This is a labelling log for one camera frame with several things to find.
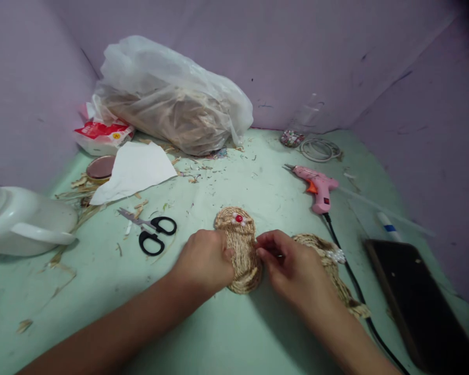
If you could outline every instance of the small round container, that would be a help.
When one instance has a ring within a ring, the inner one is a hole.
[[[102,185],[107,182],[111,177],[113,171],[113,164],[115,163],[116,156],[106,155],[98,157],[87,166],[87,177],[93,183]]]

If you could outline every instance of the hand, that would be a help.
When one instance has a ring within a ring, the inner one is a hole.
[[[235,252],[226,244],[224,231],[200,229],[189,237],[172,272],[201,288],[210,298],[235,277],[231,261]]]
[[[273,288],[304,318],[346,311],[314,249],[279,230],[261,234],[255,247]]]

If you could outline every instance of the twine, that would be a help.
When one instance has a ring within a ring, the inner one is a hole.
[[[232,223],[233,213],[245,218],[245,226]],[[226,231],[227,246],[234,249],[234,280],[228,288],[237,294],[250,293],[262,279],[261,260],[255,252],[254,220],[240,207],[225,207],[217,214],[214,225]]]
[[[314,234],[307,233],[297,234],[293,239],[302,245],[309,246],[316,250],[322,259],[322,264],[328,277],[337,290],[339,299],[344,303],[348,311],[358,319],[368,318],[370,316],[369,308],[353,298],[351,291],[339,277],[339,267],[337,266],[337,263],[327,257],[327,251],[336,252],[339,249],[336,244],[325,241]]]

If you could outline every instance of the orange trigger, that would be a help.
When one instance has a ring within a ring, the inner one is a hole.
[[[309,182],[309,187],[307,188],[306,193],[318,194],[318,189],[314,185],[313,181],[311,180],[306,180],[306,181]]]

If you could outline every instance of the power cord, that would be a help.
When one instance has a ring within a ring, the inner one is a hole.
[[[311,156],[311,154],[305,149],[306,145],[308,145],[308,149],[314,150],[313,156]],[[309,160],[316,161],[317,163],[325,163],[326,161],[339,157],[342,154],[339,146],[334,142],[319,137],[310,138],[302,142],[300,150],[302,155]]]
[[[334,239],[335,244],[340,248],[339,240],[337,239],[337,236],[335,235],[334,228],[332,226],[332,219],[330,218],[330,215],[328,212],[324,213],[323,216],[325,216],[325,219],[327,220],[328,227],[330,228],[330,233],[332,235],[332,238]],[[349,277],[351,278],[351,281],[353,282],[354,289],[356,290],[356,293],[358,295],[358,299],[362,304],[366,304],[365,302],[365,297],[363,296],[363,292],[361,291],[360,285],[358,284],[358,280],[353,274],[353,271],[351,267],[349,266],[349,262],[346,261],[345,263],[345,268],[348,271]],[[370,332],[372,335],[375,337],[377,342],[382,346],[382,348],[386,351],[386,353],[391,357],[391,359],[394,361],[396,366],[403,372],[405,375],[410,375],[410,373],[405,369],[405,367],[401,364],[401,362],[396,358],[396,356],[391,352],[391,350],[387,347],[386,343],[382,340],[380,337],[379,333],[375,329],[374,323],[372,322],[371,318],[366,318],[365,319],[366,324],[368,325],[368,328],[370,329]]]

